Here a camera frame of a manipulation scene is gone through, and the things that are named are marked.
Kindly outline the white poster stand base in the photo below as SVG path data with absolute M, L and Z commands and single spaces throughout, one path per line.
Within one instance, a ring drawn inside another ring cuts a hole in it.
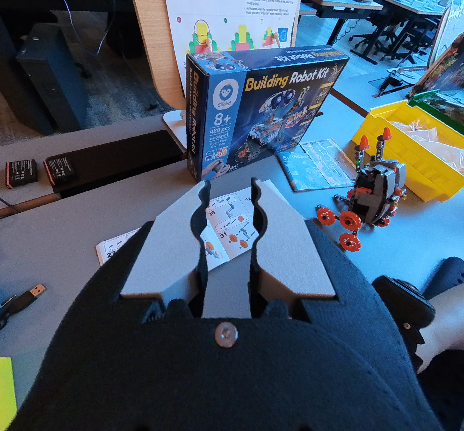
M 163 115 L 163 121 L 184 149 L 187 149 L 186 110 L 172 110 Z

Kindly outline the blue robot kit box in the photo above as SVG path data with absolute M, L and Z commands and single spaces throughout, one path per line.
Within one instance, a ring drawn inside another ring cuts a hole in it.
M 329 45 L 187 54 L 188 168 L 195 180 L 298 145 L 348 60 Z

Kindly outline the green plastic bin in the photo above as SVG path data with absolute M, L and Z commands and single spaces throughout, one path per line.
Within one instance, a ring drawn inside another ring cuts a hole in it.
M 432 90 L 415 94 L 408 102 L 457 132 L 464 134 L 464 90 Z

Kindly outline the white instruction poster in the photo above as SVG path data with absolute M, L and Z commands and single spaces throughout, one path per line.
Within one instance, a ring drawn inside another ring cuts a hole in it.
M 289 47 L 300 0 L 166 0 L 186 89 L 186 54 Z

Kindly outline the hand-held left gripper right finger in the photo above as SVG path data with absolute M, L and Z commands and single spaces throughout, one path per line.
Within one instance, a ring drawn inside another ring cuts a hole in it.
M 283 312 L 305 318 L 303 300 L 336 300 L 327 270 L 305 219 L 274 186 L 251 179 L 253 227 L 249 301 L 252 318 L 271 310 L 273 300 Z

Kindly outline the dark picture box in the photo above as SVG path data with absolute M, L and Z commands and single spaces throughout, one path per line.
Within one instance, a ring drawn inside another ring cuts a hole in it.
M 408 98 L 425 91 L 461 89 L 463 85 L 464 34 L 461 33 L 410 90 Z

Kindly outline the yellow plastic bin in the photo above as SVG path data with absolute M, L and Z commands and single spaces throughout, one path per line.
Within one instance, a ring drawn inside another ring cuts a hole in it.
M 406 101 L 371 109 L 352 140 L 359 144 L 362 136 L 366 135 L 370 144 L 368 154 L 374 155 L 377 137 L 388 127 L 392 138 L 386 143 L 384 157 L 406 164 L 406 185 L 423 201 L 436 199 L 445 202 L 463 188 L 463 174 L 446 165 L 439 157 L 392 124 L 398 122 L 407 126 L 416 120 L 420 120 L 426 128 L 437 128 L 440 142 L 461 149 L 464 147 L 463 135 L 420 107 L 409 106 Z

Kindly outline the blue closed booklet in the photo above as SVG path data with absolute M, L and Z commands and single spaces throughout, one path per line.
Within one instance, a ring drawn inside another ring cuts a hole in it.
M 307 153 L 281 152 L 276 157 L 294 192 L 341 188 L 328 184 Z

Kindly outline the wooden divider panel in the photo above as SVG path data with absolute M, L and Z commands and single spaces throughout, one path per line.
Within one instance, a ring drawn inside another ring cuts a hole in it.
M 142 39 L 159 96 L 174 109 L 185 109 L 166 0 L 133 0 Z

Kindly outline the background wooden desk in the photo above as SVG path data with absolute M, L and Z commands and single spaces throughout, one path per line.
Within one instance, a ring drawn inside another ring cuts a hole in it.
M 327 41 L 327 45 L 333 45 L 346 20 L 367 18 L 372 11 L 382 10 L 383 5 L 359 0 L 301 0 L 300 15 L 309 7 L 318 18 L 338 19 Z

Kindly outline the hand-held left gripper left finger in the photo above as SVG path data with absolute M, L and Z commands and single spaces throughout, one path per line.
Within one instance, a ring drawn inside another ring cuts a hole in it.
M 210 182 L 201 181 L 159 214 L 121 291 L 124 298 L 155 298 L 165 307 L 184 300 L 201 317 L 207 285 L 205 245 Z

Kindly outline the black rectangular panel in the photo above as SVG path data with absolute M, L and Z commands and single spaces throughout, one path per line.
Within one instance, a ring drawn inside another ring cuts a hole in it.
M 58 154 L 67 156 L 75 178 L 53 191 L 67 198 L 122 179 L 163 167 L 184 157 L 166 130 Z

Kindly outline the grey orange toy robot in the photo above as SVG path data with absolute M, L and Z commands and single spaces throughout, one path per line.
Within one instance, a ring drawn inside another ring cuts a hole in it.
M 383 158 L 386 141 L 391 137 L 390 129 L 385 127 L 383 134 L 377 138 L 376 154 L 371 156 L 367 165 L 364 165 L 364 156 L 369 148 L 367 136 L 363 135 L 360 144 L 355 146 L 355 184 L 346 197 L 333 196 L 344 202 L 347 210 L 336 215 L 328 207 L 316 207 L 317 219 L 322 225 L 330 226 L 338 220 L 348 230 L 339 237 L 340 245 L 346 251 L 357 252 L 361 249 L 357 232 L 363 224 L 388 226 L 400 199 L 405 197 L 406 165 L 398 160 Z

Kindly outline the open white instruction booklet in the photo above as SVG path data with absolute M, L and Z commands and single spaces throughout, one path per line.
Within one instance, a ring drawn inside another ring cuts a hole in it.
M 209 271 L 251 249 L 257 237 L 253 211 L 250 187 L 210 200 L 206 227 L 200 234 Z M 181 244 L 181 238 L 191 231 L 190 219 L 171 217 L 167 210 L 159 218 L 161 228 L 156 243 L 175 256 L 182 256 L 185 244 Z

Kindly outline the clear plastic bags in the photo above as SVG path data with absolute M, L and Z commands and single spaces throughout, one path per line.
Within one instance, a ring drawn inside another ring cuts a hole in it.
M 427 128 L 420 119 L 409 125 L 392 121 L 392 125 L 406 133 L 429 152 L 436 155 L 457 172 L 464 174 L 464 150 L 438 140 L 437 128 Z

